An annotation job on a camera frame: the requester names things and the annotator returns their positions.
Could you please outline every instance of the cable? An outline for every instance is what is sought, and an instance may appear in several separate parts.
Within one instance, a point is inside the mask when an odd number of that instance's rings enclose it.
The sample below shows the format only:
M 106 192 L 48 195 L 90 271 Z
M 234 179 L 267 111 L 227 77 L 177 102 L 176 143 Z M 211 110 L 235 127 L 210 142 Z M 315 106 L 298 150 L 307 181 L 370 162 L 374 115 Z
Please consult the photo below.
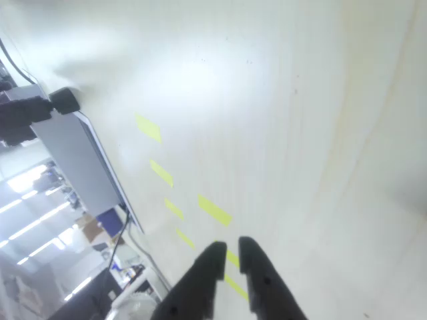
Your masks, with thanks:
M 115 240 L 113 253 L 111 254 L 111 258 L 109 260 L 108 267 L 105 270 L 104 277 L 102 279 L 102 283 L 100 286 L 98 300 L 94 300 L 94 303 L 97 306 L 98 311 L 102 316 L 104 316 L 104 314 L 102 311 L 101 301 L 102 301 L 102 293 L 104 292 L 104 289 L 105 289 L 105 282 L 107 281 L 107 276 L 108 276 L 109 270 L 110 270 L 111 266 L 113 265 L 114 255 L 115 255 L 115 252 L 117 251 L 117 248 L 119 247 L 119 241 L 121 239 L 121 236 L 123 235 L 123 232 L 125 232 L 125 230 L 126 230 L 127 224 L 129 223 L 129 220 L 130 220 L 130 217 L 131 217 L 131 215 L 130 215 L 129 211 L 126 211 L 126 220 L 125 220 L 125 223 L 123 224 L 123 227 L 121 228 L 121 230 L 119 232 L 119 235 L 117 236 L 117 239 Z
M 35 82 L 33 80 L 31 80 L 30 78 L 28 78 L 28 76 L 26 76 L 26 74 L 24 74 L 24 72 L 22 72 L 20 70 L 20 68 L 18 68 L 18 66 L 13 62 L 11 56 L 9 55 L 9 53 L 6 50 L 5 45 L 3 44 L 1 38 L 0 38 L 0 48 L 3 51 L 3 53 L 5 54 L 7 60 L 9 60 L 10 64 L 12 65 L 12 67 L 15 68 L 15 70 L 28 82 L 30 82 L 30 84 L 35 85 Z
M 131 226 L 132 224 L 129 224 L 129 238 L 132 240 L 133 244 L 142 251 L 143 254 L 145 254 L 147 256 L 147 258 L 149 259 L 149 262 L 151 263 L 151 265 L 153 266 L 153 270 L 154 272 L 157 274 L 157 276 L 163 281 L 164 285 L 166 286 L 167 290 L 170 291 L 170 289 L 172 288 L 172 286 L 170 285 L 169 281 L 163 276 L 163 274 L 160 272 L 159 267 L 157 266 L 157 264 L 154 262 L 154 259 L 152 258 L 152 256 L 144 249 L 141 248 L 141 246 L 139 245 L 139 243 L 132 237 L 132 232 L 131 232 Z

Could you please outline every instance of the yellow tape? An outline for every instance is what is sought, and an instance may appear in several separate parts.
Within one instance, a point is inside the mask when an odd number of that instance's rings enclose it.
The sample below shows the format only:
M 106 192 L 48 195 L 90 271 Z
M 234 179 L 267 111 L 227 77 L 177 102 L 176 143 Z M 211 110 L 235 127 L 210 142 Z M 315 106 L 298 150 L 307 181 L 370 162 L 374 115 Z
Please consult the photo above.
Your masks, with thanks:
M 240 270 L 239 257 L 232 253 L 230 250 L 227 250 L 227 260 L 233 263 Z
M 164 181 L 167 182 L 168 185 L 171 186 L 171 188 L 173 188 L 173 177 L 154 160 L 150 160 L 149 162 L 154 172 L 156 172 Z
M 209 213 L 212 217 L 217 219 L 220 223 L 226 227 L 230 224 L 232 216 L 226 213 L 223 209 L 214 205 L 211 201 L 207 200 L 205 197 L 199 195 L 199 207 Z
M 182 233 L 182 231 L 181 230 L 179 230 L 178 228 L 176 229 L 176 233 L 179 235 L 179 237 L 181 238 L 181 239 L 183 239 L 184 240 L 184 242 L 185 243 L 187 243 L 192 249 L 195 249 L 195 246 L 194 246 L 194 243 L 193 243 L 193 241 L 191 241 L 190 239 L 189 239 L 189 237 L 187 237 L 186 235 L 184 235 L 183 233 Z
M 239 293 L 244 299 L 249 301 L 248 293 L 244 291 L 236 282 L 234 282 L 232 278 L 230 278 L 228 275 L 225 275 L 224 280 L 226 280 L 226 283 L 228 283 L 231 288 L 236 290 L 236 292 Z
M 182 220 L 184 220 L 184 216 L 182 214 L 182 211 L 179 210 L 171 201 L 165 198 L 165 205 L 168 209 L 171 209 L 173 213 L 175 213 L 178 217 L 180 217 Z
M 141 115 L 135 114 L 136 124 L 138 129 L 144 132 L 150 138 L 161 143 L 160 128 L 155 123 L 152 123 L 150 120 L 142 117 Z

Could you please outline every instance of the white table surface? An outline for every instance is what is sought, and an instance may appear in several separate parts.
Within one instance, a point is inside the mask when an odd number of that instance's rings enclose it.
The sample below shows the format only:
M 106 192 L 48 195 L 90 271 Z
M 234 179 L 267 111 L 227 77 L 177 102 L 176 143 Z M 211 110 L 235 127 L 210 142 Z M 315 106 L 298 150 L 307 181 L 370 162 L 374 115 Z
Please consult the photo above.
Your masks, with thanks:
M 427 1 L 0 0 L 0 28 L 47 93 L 75 88 L 172 283 L 250 235 L 310 319 L 427 318 Z

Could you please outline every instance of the ceiling light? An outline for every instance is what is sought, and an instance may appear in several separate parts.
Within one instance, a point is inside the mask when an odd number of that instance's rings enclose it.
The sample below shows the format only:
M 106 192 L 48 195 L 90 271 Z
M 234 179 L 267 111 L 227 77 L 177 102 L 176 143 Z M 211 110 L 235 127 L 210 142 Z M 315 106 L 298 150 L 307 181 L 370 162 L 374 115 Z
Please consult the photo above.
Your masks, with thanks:
M 52 243 L 54 245 L 56 245 L 59 250 L 64 250 L 65 249 L 65 245 L 58 238 L 53 238 L 52 239 Z
M 24 262 L 26 262 L 26 260 L 28 260 L 28 257 L 20 260 L 20 262 L 18 262 L 17 265 L 22 265 Z
M 46 219 L 52 217 L 53 215 L 57 214 L 59 212 L 59 210 L 62 210 L 67 206 L 69 206 L 69 202 L 65 202 L 62 205 L 54 208 L 54 210 L 50 210 L 48 213 L 46 213 L 44 216 L 42 216 L 40 218 L 40 221 L 43 221 L 43 220 L 46 220 Z
M 56 191 L 58 191 L 58 190 L 61 190 L 62 189 L 62 186 L 60 186 L 60 187 L 58 187 L 58 188 L 56 188 L 56 189 L 54 189 L 54 190 L 47 190 L 46 192 L 45 192 L 45 195 L 51 195 L 52 193 L 54 193 L 54 192 L 56 192 Z
M 6 210 L 12 208 L 13 206 L 17 205 L 18 203 L 21 203 L 22 200 L 18 199 L 15 200 L 14 202 L 10 202 L 10 204 L 5 205 L 4 207 L 0 208 L 0 213 L 5 212 Z
M 58 213 L 60 210 L 64 209 L 65 207 L 67 207 L 69 205 L 69 202 L 65 202 L 62 205 L 58 206 L 57 208 L 55 208 L 54 210 L 49 211 L 48 213 L 46 213 L 44 216 L 42 216 L 40 219 L 37 219 L 36 221 L 30 223 L 28 226 L 26 226 L 25 228 L 19 230 L 18 232 L 16 232 L 14 235 L 9 237 L 9 240 L 14 240 L 16 238 L 18 238 L 20 235 L 24 234 L 25 232 L 27 232 L 28 230 L 34 228 L 36 225 L 38 225 L 40 222 L 52 217 L 54 214 Z
M 36 254 L 38 254 L 41 250 L 43 250 L 44 248 L 48 247 L 50 244 L 52 243 L 52 240 L 50 240 L 49 242 L 46 242 L 44 245 L 42 245 L 40 248 L 38 248 L 37 250 L 33 251 L 32 253 L 29 254 L 30 257 L 34 257 Z
M 77 288 L 75 288 L 73 290 L 73 294 L 75 295 L 77 292 L 79 292 L 85 285 L 87 285 L 89 282 L 91 282 L 92 278 L 89 277 L 87 278 L 85 281 L 83 281 L 82 283 L 80 283 Z
M 23 195 L 22 199 L 24 199 L 24 200 L 28 199 L 28 198 L 34 196 L 37 192 L 38 192 L 37 190 L 32 190 L 31 192 L 28 192 L 26 195 Z
M 62 232 L 60 235 L 58 235 L 58 238 L 60 238 L 60 240 L 64 242 L 66 245 L 70 245 L 73 243 L 73 233 L 74 233 L 74 229 L 68 228 L 67 230 Z
M 28 230 L 34 228 L 36 225 L 38 225 L 40 223 L 40 219 L 37 219 L 36 221 L 30 223 L 28 226 L 26 226 L 24 229 L 19 230 L 18 232 L 16 232 L 14 235 L 11 235 L 9 237 L 9 240 L 14 240 L 16 238 L 18 238 L 20 235 L 26 233 Z
M 39 179 L 42 172 L 46 169 L 47 167 L 45 165 L 39 165 L 36 168 L 28 170 L 26 173 L 8 180 L 7 184 L 14 190 L 14 192 L 23 192 L 31 188 L 34 180 Z

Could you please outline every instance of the ceiling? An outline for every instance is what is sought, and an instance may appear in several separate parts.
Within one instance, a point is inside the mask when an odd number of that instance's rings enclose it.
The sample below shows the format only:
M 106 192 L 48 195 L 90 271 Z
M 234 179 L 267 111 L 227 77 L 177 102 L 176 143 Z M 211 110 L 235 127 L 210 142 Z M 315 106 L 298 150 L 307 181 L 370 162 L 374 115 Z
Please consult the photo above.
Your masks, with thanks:
M 16 193 L 7 184 L 7 181 L 0 182 L 0 208 L 17 199 L 21 199 L 22 195 L 29 191 Z M 16 232 L 64 203 L 66 203 L 64 194 L 60 191 L 50 195 L 46 195 L 44 192 L 37 193 L 28 199 L 22 199 L 20 203 L 0 213 L 0 242 L 7 240 Z M 9 240 L 8 244 L 0 248 L 0 255 L 6 256 L 12 263 L 17 263 L 42 245 L 56 238 L 64 230 L 70 228 L 75 219 L 80 216 L 80 211 L 76 212 L 70 206 L 67 206 L 16 239 Z M 20 267 L 30 273 L 36 272 L 40 266 L 50 262 L 60 253 L 61 250 L 58 247 L 53 244 L 48 245 L 34 257 L 30 257 Z

